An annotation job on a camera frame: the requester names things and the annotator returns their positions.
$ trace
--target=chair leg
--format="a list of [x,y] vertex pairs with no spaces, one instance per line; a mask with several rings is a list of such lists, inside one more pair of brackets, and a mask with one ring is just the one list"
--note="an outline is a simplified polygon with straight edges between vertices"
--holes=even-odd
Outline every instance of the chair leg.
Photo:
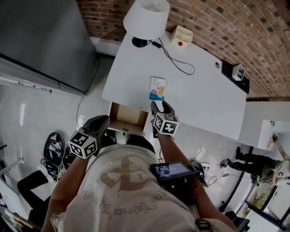
[[4,145],[4,146],[0,147],[0,150],[2,150],[2,149],[5,148],[5,147],[7,147],[7,145]]

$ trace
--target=shoe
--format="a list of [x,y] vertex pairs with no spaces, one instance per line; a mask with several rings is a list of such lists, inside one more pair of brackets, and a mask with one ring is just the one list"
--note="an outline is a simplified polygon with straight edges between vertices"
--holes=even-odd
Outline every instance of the shoe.
[[221,163],[220,163],[220,168],[226,168],[227,167],[227,164],[228,162],[230,162],[230,159],[224,159]]
[[243,156],[243,153],[241,152],[241,148],[237,147],[237,149],[236,149],[236,160],[240,160],[242,156]]

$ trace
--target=white cube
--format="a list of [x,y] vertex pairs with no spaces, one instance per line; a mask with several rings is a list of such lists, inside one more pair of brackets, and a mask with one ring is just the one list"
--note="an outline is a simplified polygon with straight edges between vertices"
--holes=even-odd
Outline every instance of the white cube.
[[153,126],[163,135],[175,135],[179,121],[175,115],[157,113]]
[[75,130],[69,139],[69,147],[72,153],[86,159],[97,151],[97,140]]

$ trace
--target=desk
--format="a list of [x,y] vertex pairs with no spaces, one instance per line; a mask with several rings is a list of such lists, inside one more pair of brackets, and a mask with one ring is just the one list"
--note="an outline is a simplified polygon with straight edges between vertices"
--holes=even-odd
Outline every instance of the desk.
[[[194,75],[179,71],[161,48],[151,44],[135,47],[133,37],[127,33],[109,73],[103,99],[150,112],[150,77],[162,77],[167,82],[165,100],[182,123],[237,140],[247,94],[222,75],[219,59],[193,43],[178,49],[169,42],[170,37],[168,32],[160,37],[164,47],[172,58],[192,64]],[[177,65],[190,72],[189,65]]]

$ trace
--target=white lampshade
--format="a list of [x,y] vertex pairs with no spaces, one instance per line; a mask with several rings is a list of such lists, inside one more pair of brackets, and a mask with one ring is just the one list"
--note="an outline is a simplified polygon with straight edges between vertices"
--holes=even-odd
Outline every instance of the white lampshade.
[[165,31],[169,10],[166,0],[136,0],[124,18],[124,27],[139,39],[158,38]]

